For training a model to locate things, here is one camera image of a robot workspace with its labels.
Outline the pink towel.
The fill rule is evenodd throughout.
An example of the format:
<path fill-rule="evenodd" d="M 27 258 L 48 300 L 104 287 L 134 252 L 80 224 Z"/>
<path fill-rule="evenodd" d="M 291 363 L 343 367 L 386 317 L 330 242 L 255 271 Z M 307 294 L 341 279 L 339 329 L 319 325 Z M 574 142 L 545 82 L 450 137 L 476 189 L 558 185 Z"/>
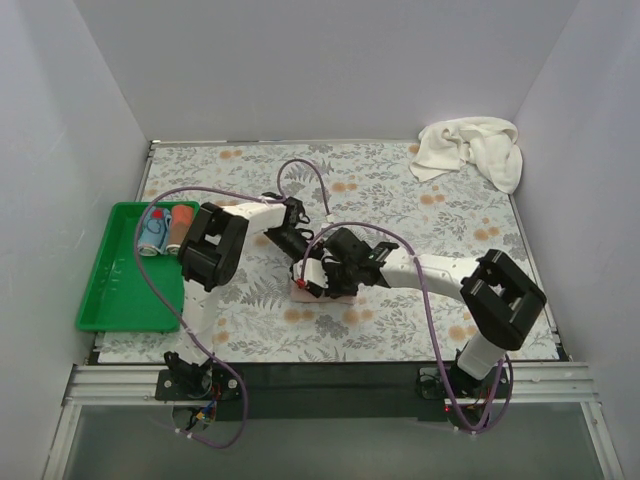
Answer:
<path fill-rule="evenodd" d="M 300 278 L 302 271 L 302 262 L 297 262 L 292 266 L 292 282 L 291 282 L 291 294 L 290 298 L 296 303 L 340 303 L 353 305 L 356 301 L 354 296 L 341 296 L 339 298 L 331 298 L 324 293 L 321 293 L 319 297 L 314 296 L 308 290 L 300 288 L 296 281 Z M 328 281 L 328 277 L 324 272 L 324 269 L 320 261 L 311 259 L 307 262 L 304 272 L 304 279 L 307 282 L 314 280 Z"/>

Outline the white towel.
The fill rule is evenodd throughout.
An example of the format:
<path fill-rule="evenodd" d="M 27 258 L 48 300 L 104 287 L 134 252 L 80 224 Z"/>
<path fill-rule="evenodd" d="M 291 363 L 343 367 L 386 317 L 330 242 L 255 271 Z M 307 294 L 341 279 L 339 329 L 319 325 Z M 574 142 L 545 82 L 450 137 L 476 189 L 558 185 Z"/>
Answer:
<path fill-rule="evenodd" d="M 426 182 L 472 164 L 497 190 L 512 194 L 523 170 L 518 137 L 512 122 L 496 117 L 432 123 L 418 135 L 419 149 L 409 170 L 418 181 Z"/>

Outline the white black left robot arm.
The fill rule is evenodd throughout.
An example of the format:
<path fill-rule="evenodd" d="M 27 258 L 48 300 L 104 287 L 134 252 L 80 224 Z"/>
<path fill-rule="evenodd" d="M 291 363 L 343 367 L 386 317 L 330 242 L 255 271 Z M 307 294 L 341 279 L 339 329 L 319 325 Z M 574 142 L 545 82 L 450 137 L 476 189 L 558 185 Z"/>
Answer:
<path fill-rule="evenodd" d="M 246 239 L 263 234 L 297 262 L 313 234 L 300 226 L 309 223 L 303 203 L 293 197 L 269 194 L 234 206 L 200 206 L 178 251 L 184 287 L 180 337 L 164 354 L 171 381 L 184 393 L 202 398 L 211 392 L 213 322 L 206 308 L 217 305 L 216 289 L 236 274 Z"/>

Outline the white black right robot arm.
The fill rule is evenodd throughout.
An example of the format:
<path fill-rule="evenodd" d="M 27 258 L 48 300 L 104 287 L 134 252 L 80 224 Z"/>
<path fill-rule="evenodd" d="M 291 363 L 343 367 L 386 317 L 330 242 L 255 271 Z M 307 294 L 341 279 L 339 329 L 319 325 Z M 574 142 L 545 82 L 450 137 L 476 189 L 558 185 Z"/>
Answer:
<path fill-rule="evenodd" d="M 447 373 L 460 396 L 478 389 L 504 354 L 522 347 L 547 303 L 540 287 L 500 250 L 477 259 L 417 256 L 393 242 L 370 247 L 347 228 L 323 246 L 329 253 L 323 267 L 329 296 L 353 296 L 361 285 L 426 288 L 466 305 L 477 332 Z"/>

